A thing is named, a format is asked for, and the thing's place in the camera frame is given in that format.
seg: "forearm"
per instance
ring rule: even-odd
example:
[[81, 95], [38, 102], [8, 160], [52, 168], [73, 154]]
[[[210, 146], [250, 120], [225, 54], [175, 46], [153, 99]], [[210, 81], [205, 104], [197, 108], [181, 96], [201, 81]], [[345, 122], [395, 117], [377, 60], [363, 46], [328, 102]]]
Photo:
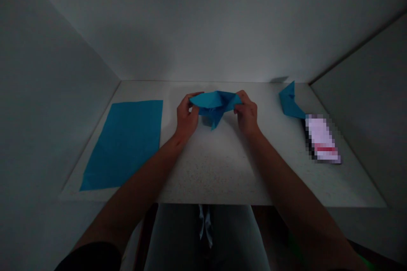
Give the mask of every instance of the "forearm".
[[271, 200], [313, 270], [365, 270], [326, 208], [261, 132], [248, 137]]
[[327, 237], [344, 238], [328, 211], [263, 134], [257, 133], [248, 141], [273, 204], [293, 233], [298, 238], [306, 238], [311, 231], [312, 234], [320, 232]]
[[108, 241], [123, 253], [136, 225], [158, 197], [186, 140], [174, 135], [106, 203], [74, 249]]

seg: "table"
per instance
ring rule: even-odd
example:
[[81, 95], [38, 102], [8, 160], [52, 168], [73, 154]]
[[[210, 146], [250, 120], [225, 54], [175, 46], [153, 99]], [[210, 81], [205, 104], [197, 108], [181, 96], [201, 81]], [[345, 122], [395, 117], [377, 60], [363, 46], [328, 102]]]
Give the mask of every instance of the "table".
[[[331, 130], [343, 157], [343, 164], [315, 163], [311, 159], [306, 149], [301, 121], [285, 116], [282, 112], [278, 93], [286, 85], [122, 81], [59, 198], [107, 201], [117, 190], [109, 188], [79, 192], [83, 172], [112, 103], [163, 100], [161, 146], [176, 129], [176, 107], [186, 94], [214, 90], [237, 92], [244, 89], [258, 105], [258, 124], [265, 137], [324, 206], [386, 207], [383, 198], [334, 125], [331, 124]], [[327, 115], [307, 84], [296, 84], [295, 93], [297, 104], [305, 113]], [[198, 128], [179, 157], [158, 202], [272, 205], [232, 111], [224, 114], [213, 131], [199, 118]]]

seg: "person's leg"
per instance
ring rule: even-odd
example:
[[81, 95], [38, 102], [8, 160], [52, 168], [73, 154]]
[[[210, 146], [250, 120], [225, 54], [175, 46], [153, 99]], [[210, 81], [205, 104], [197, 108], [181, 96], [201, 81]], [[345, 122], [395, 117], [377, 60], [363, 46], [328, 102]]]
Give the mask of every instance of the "person's leg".
[[198, 215], [198, 205], [159, 205], [144, 270], [203, 270]]
[[212, 205], [213, 270], [270, 270], [250, 205]]

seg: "blue paper sheet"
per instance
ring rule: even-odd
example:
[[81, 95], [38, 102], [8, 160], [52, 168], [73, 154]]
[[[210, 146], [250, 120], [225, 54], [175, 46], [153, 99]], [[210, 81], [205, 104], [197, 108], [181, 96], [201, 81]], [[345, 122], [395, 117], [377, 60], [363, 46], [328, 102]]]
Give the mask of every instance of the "blue paper sheet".
[[121, 186], [159, 149], [162, 100], [112, 104], [81, 191]]
[[295, 103], [295, 82], [285, 87], [280, 93], [281, 107], [286, 116], [305, 119], [305, 113]]
[[199, 107], [199, 115], [211, 119], [212, 130], [219, 124], [223, 113], [233, 110], [234, 105], [242, 103], [237, 94], [223, 91], [202, 93], [191, 98], [190, 102]]

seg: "left hand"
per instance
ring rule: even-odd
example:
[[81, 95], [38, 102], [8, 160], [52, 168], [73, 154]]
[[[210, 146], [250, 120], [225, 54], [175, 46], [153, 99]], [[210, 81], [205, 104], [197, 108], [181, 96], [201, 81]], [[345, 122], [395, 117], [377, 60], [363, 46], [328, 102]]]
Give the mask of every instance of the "left hand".
[[199, 107], [192, 105], [190, 98], [200, 95], [203, 92], [195, 92], [185, 95], [177, 107], [177, 130], [174, 136], [181, 141], [188, 141], [198, 126]]

